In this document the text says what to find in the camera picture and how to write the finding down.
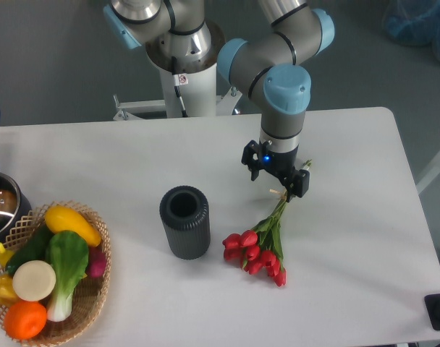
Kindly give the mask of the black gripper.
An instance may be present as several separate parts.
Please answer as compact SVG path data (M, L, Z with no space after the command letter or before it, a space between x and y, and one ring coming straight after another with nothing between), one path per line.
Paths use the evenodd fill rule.
M298 146L286 153L271 151L270 145L251 140L243 149L241 163L247 166L250 179L255 181L260 170L276 177L287 190L287 202L294 197L302 198L310 185L310 172L295 169Z

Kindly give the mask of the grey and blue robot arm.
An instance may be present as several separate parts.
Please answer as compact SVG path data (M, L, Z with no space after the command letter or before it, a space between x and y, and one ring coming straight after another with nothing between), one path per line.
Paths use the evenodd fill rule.
M258 141L242 154L253 178L276 177L288 200L303 196L310 174L296 155L310 102L311 78L302 64L333 41L322 9L305 1L261 1L271 33L249 43L226 40L206 19L203 1L110 1L103 9L113 33L129 48L143 47L158 70L169 118L214 116L216 79L223 77L261 110Z

